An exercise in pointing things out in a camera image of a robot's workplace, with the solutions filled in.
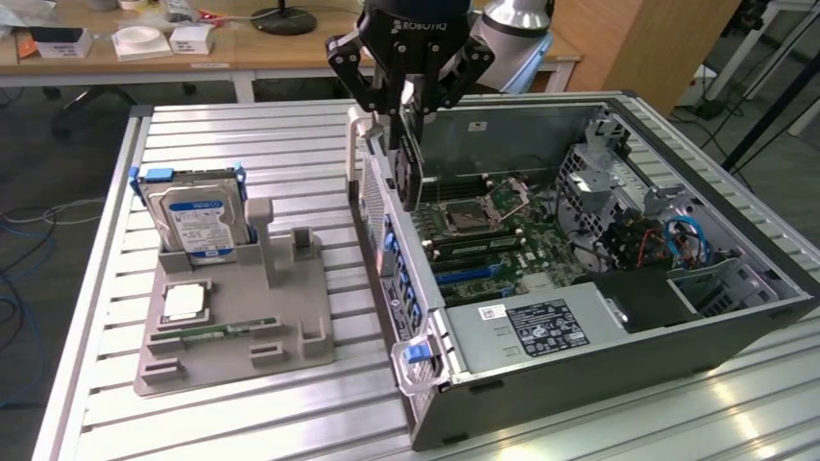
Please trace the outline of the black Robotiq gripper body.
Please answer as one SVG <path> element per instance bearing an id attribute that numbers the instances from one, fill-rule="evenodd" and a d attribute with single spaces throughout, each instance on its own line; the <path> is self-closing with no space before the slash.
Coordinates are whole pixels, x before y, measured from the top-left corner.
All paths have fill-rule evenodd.
<path id="1" fill-rule="evenodd" d="M 390 70 L 400 58 L 408 74 L 422 73 L 430 44 L 446 61 L 468 38 L 470 6 L 470 1 L 366 1 L 357 33 L 381 69 Z"/>

